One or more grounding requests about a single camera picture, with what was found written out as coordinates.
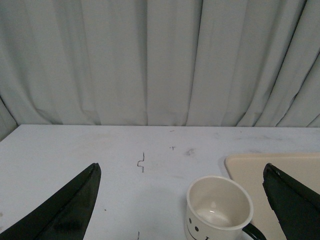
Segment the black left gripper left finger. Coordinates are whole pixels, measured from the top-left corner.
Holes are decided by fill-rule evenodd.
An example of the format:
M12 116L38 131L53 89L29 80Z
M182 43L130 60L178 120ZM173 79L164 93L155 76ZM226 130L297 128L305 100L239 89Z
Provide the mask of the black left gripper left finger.
M0 234L2 240L82 240L101 181L98 163L89 165L40 206Z

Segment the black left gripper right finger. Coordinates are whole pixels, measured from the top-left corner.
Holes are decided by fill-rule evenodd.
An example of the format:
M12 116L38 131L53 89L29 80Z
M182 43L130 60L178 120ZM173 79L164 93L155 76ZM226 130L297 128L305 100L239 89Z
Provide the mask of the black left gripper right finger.
M288 240L320 238L320 195L268 163L263 188L271 209Z

